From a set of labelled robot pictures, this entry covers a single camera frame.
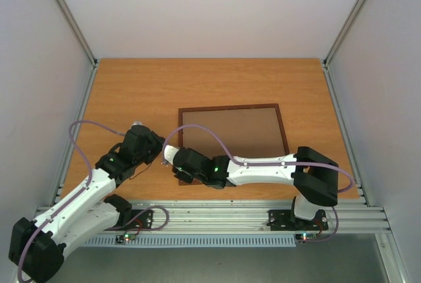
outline white wall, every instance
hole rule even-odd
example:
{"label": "white wall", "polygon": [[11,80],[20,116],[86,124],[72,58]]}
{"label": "white wall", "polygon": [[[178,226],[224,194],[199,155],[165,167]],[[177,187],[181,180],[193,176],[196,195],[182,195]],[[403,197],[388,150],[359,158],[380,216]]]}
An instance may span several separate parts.
{"label": "white wall", "polygon": [[51,201],[91,65],[55,0],[0,6],[0,282],[10,282],[12,226]]}
{"label": "white wall", "polygon": [[324,58],[355,1],[66,0],[98,58]]}
{"label": "white wall", "polygon": [[421,277],[421,0],[368,0],[331,65],[358,164]]}

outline gray floor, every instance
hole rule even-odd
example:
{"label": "gray floor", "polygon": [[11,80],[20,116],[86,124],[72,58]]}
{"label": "gray floor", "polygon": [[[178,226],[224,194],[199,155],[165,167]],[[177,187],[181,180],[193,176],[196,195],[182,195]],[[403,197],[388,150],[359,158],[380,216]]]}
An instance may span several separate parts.
{"label": "gray floor", "polygon": [[296,248],[79,248],[50,282],[388,281],[374,236],[338,235]]}

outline brown tray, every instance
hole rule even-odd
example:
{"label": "brown tray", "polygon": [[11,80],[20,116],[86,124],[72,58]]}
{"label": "brown tray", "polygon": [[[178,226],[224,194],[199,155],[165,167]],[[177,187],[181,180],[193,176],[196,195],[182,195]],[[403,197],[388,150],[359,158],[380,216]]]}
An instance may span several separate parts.
{"label": "brown tray", "polygon": [[[198,124],[212,130],[232,155],[248,158],[279,157],[289,154],[279,105],[229,105],[190,107],[178,110],[178,124]],[[214,157],[225,154],[206,131],[185,128],[178,133],[178,145]],[[179,181],[181,186],[189,186]]]}

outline wooden table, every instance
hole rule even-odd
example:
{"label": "wooden table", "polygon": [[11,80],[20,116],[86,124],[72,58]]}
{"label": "wooden table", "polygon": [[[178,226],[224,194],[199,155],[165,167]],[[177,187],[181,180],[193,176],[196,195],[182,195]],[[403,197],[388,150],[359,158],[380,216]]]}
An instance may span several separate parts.
{"label": "wooden table", "polygon": [[[351,169],[318,59],[103,59],[84,118],[121,132],[140,120],[166,137],[178,125],[180,107],[259,103],[279,104],[291,152],[307,145]],[[78,143],[94,165],[121,139],[84,124]],[[177,144],[177,136],[171,143]],[[86,175],[81,157],[73,154],[63,195]],[[347,184],[340,176],[339,186]],[[126,199],[291,199],[297,191],[281,184],[179,186],[171,168],[157,159],[116,193]],[[357,198],[357,190],[340,197]]]}

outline vent grille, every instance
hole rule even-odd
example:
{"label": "vent grille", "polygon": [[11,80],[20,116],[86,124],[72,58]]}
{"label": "vent grille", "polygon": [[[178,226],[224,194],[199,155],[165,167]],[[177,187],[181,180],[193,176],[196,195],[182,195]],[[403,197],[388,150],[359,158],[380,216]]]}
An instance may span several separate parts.
{"label": "vent grille", "polygon": [[143,234],[125,244],[117,244],[115,235],[97,235],[84,247],[135,247],[135,248],[181,248],[181,247],[295,247],[291,234],[265,235],[154,235]]}

